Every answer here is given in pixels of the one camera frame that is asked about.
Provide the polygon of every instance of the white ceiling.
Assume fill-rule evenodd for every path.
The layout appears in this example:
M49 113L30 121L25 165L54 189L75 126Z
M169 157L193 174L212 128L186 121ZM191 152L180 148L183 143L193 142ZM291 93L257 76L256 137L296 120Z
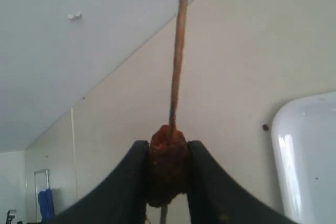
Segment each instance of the white ceiling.
M0 0L0 152L30 145L176 11L177 0Z

